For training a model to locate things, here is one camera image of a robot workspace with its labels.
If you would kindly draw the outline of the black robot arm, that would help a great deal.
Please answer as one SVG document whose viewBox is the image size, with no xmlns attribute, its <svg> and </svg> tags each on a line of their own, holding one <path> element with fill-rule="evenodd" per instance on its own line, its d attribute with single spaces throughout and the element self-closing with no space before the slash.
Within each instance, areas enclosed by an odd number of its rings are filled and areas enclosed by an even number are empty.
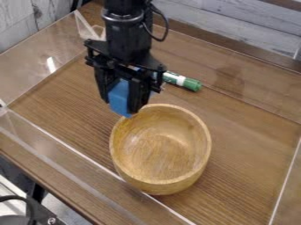
<svg viewBox="0 0 301 225">
<path fill-rule="evenodd" d="M 161 14 L 151 0 L 104 0 L 104 40 L 88 39 L 85 64 L 93 67 L 101 100 L 124 117 L 148 104 L 161 91 L 166 66 L 151 55 L 152 15 Z"/>
</svg>

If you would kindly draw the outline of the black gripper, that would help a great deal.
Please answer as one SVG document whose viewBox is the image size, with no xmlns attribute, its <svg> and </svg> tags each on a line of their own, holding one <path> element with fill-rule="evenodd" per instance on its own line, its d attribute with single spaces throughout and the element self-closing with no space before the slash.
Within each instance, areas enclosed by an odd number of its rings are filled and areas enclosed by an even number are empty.
<svg viewBox="0 0 301 225">
<path fill-rule="evenodd" d="M 93 67 L 101 100 L 109 103 L 108 94 L 117 82 L 124 79 L 129 82 L 128 112 L 135 114 L 148 103 L 151 91 L 160 92 L 166 66 L 149 52 L 125 62 L 109 55 L 105 41 L 87 40 L 83 44 L 87 47 L 85 64 Z"/>
</svg>

